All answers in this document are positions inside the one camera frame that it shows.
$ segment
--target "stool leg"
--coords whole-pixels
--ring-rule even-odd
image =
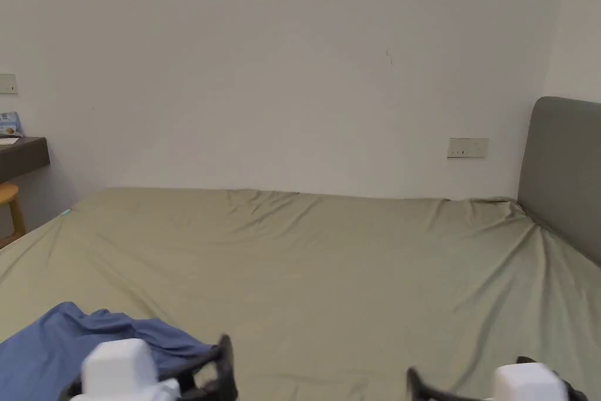
[[[15,226],[15,240],[21,238],[27,233],[25,230],[25,219],[23,218],[23,210],[21,210],[21,204],[19,198],[15,196],[15,199],[8,203],[10,206],[10,215],[13,217],[13,225]]]
[[[15,198],[10,201],[8,205],[10,207],[10,215],[13,217],[13,226],[15,227],[15,231],[9,237],[0,238],[0,249],[2,249],[4,246],[8,246],[10,243],[21,238],[27,233],[25,230],[23,211],[21,210],[21,205],[19,204],[19,198],[15,196]]]

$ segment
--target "paper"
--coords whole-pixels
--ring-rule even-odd
[[[19,139],[0,139],[0,146],[7,146],[9,144],[15,144]]]

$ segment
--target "light switch panel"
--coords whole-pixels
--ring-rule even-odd
[[[18,93],[17,76],[15,74],[0,74],[0,95],[15,95]]]
[[[489,139],[450,139],[447,158],[486,158]]]

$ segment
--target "bed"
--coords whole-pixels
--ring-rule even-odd
[[[73,301],[229,333],[245,400],[484,397],[519,355],[600,398],[600,133],[538,101],[517,201],[102,191],[0,251],[0,340]]]

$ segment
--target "wooden stool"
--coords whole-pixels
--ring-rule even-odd
[[[19,187],[12,183],[0,184],[0,205],[8,204],[10,206],[10,215],[13,217],[13,226],[15,231],[12,235],[6,238],[0,238],[0,249],[9,245],[18,238],[25,235],[25,220],[23,219],[23,211],[19,205]]]

